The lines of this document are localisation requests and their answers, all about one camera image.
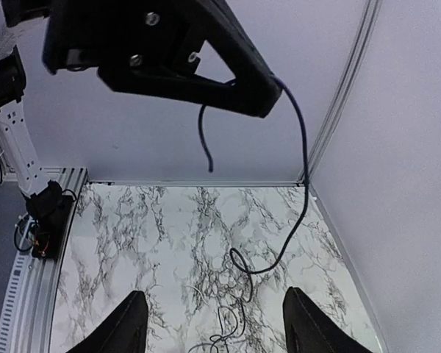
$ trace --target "metal frame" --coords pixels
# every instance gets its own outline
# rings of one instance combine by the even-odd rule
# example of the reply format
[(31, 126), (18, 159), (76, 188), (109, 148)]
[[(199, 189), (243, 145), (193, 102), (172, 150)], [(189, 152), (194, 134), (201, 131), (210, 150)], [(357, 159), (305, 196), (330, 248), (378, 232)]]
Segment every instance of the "metal frame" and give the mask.
[(353, 279), (354, 285), (361, 299), (362, 305), (364, 306), (367, 316), (369, 316), (370, 322), (373, 325), (374, 330), (376, 331), (376, 340), (381, 347), (382, 353), (389, 353), (390, 351), (384, 340), (384, 336), (382, 335), (381, 326), (379, 325), (379, 322), (377, 321), (377, 317), (374, 314), (373, 307), (369, 301), (369, 297), (366, 294), (364, 286), (362, 285), (361, 280), (359, 279), (358, 272), (356, 271), (356, 268), (354, 267), (351, 258), (348, 256), (346, 248), (343, 245), (340, 237), (338, 236), (337, 230), (335, 229), (333, 223), (331, 222), (329, 214), (326, 212), (325, 207), (323, 206), (321, 200), (318, 198), (317, 192), (311, 185), (310, 185), (310, 195), (314, 199), (318, 207), (318, 210), (320, 211), (320, 214), (323, 216), (323, 220), (325, 221), (327, 227), (329, 228), (330, 234), (333, 237), (335, 243), (337, 244), (338, 250), (340, 251), (343, 257), (343, 261), (345, 262), (346, 268), (348, 269), (348, 272), (350, 273), (351, 278)]
[[(312, 177), (317, 169), (320, 160), (328, 146), (331, 137), (337, 128), (340, 121), (343, 108), (348, 100), (348, 97), (356, 80), (357, 73), (361, 67), (362, 60), (365, 56), (366, 49), (369, 46), (370, 36), (376, 25), (377, 15), (381, 8), (382, 0), (367, 0), (365, 11), (362, 15), (361, 23), (354, 40), (353, 48), (349, 55), (348, 61), (338, 84), (337, 91), (331, 101), (329, 110), (326, 114), (325, 120), (322, 123), (314, 146), (309, 153), (309, 175)], [(304, 172), (302, 171), (298, 182), (304, 179)]]
[[(56, 174), (55, 169), (48, 172)], [(60, 169), (56, 179), (62, 188), (79, 195), (87, 181), (87, 170)], [(74, 204), (57, 260), (17, 252), (1, 311), (0, 353), (49, 352), (57, 284), (75, 209)]]

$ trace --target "marble pattern tabletop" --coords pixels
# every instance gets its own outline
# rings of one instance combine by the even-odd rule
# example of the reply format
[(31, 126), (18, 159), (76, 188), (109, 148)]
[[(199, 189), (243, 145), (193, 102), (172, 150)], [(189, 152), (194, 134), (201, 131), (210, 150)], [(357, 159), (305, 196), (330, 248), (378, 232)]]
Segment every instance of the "marble pattern tabletop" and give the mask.
[[(187, 353), (209, 342), (221, 333), (219, 307), (230, 307), (243, 324), (234, 298), (247, 296), (248, 283), (228, 251), (237, 247), (251, 268), (272, 263), (303, 197), (302, 188), (86, 185), (62, 264), (51, 353), (66, 352), (87, 337), (136, 289), (145, 292), (149, 308), (147, 352)], [(245, 333), (228, 339), (229, 352), (285, 352), (282, 300), (290, 286), (300, 287), (372, 352), (381, 351), (312, 199), (280, 266), (253, 281)], [(228, 330), (233, 314), (224, 311)], [(191, 352), (209, 352), (209, 347)], [(220, 345), (219, 352), (226, 347)]]

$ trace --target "screw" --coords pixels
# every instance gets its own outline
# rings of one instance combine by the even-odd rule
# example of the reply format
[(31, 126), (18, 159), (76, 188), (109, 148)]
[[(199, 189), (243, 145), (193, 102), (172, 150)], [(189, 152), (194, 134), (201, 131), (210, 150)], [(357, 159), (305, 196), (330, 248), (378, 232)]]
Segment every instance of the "screw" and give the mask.
[(188, 57), (188, 62), (189, 62), (189, 63), (194, 63), (196, 59), (198, 59), (198, 53), (196, 53), (196, 52), (194, 51), (194, 52), (192, 52), (192, 53), (190, 54), (190, 56)]
[(142, 58), (143, 56), (140, 54), (132, 55), (131, 59), (129, 60), (129, 65), (133, 68), (140, 66), (142, 64)]
[(146, 25), (155, 26), (160, 21), (160, 15), (158, 13), (148, 13), (146, 15)]

